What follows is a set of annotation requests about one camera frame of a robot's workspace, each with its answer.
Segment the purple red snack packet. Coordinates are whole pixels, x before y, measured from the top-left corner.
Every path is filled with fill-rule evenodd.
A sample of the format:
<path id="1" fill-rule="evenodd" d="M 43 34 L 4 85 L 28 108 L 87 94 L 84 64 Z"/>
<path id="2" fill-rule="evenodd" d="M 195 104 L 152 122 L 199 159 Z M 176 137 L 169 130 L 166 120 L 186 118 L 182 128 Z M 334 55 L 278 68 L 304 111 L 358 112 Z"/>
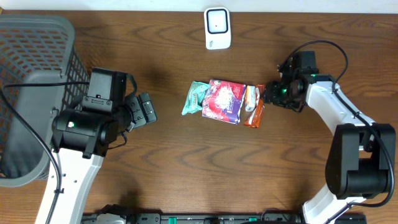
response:
<path id="1" fill-rule="evenodd" d="M 246 85 L 223 80 L 210 80 L 203 103 L 202 116 L 239 124 Z"/>

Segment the orange red snack packet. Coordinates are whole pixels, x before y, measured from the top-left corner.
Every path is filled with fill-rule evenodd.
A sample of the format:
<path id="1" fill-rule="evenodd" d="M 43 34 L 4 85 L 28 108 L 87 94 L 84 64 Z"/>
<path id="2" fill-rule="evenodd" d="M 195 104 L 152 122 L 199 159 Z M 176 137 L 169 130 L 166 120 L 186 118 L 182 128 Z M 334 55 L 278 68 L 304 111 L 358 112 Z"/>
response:
<path id="1" fill-rule="evenodd" d="M 259 101 L 256 108 L 250 112 L 248 119 L 244 122 L 245 126 L 250 128 L 258 128 L 261 124 L 262 115 L 264 112 L 264 92 L 265 92 L 265 85 L 255 85 L 259 88 Z"/>

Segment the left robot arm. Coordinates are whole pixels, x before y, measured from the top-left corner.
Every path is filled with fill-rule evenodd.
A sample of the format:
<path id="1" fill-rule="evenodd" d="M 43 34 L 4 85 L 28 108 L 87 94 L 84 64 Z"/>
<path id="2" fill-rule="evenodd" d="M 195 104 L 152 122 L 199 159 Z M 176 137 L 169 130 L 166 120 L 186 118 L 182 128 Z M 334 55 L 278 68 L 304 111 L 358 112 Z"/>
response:
<path id="1" fill-rule="evenodd" d="M 118 135 L 157 120 L 148 93 L 130 94 L 112 116 L 66 109 L 53 121 L 52 155 L 36 223 L 80 223 L 92 183 Z"/>

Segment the teal wipes packet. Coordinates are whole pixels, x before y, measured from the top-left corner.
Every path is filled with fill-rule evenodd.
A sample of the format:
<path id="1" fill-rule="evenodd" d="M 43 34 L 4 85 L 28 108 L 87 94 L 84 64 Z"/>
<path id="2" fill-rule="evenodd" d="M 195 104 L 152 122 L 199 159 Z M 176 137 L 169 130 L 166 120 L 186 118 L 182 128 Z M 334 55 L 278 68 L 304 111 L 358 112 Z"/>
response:
<path id="1" fill-rule="evenodd" d="M 202 110 L 201 104 L 210 85 L 203 82 L 192 82 L 182 110 L 182 115 L 193 114 Z"/>

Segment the white orange small packet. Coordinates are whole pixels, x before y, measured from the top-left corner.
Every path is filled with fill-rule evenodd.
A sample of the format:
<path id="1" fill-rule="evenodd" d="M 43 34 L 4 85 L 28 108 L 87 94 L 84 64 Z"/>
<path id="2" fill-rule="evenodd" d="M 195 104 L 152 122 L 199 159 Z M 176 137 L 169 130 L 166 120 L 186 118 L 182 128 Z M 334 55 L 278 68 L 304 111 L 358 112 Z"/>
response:
<path id="1" fill-rule="evenodd" d="M 246 112 L 252 112 L 259 101 L 259 88 L 257 86 L 247 86 L 244 97 L 244 108 Z"/>

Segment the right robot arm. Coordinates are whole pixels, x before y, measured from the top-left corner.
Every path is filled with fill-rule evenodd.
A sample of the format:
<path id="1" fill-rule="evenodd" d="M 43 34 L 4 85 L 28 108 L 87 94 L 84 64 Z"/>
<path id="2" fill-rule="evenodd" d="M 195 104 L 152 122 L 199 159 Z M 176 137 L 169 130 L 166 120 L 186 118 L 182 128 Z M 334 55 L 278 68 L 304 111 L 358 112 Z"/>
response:
<path id="1" fill-rule="evenodd" d="M 266 104 L 318 113 L 333 135 L 325 166 L 326 184 L 301 208 L 303 223 L 334 223 L 353 206 L 368 207 L 367 199 L 394 192 L 396 132 L 379 124 L 345 96 L 337 80 L 320 73 L 313 51 L 295 50 L 277 67 L 280 80 L 269 82 L 261 99 Z"/>

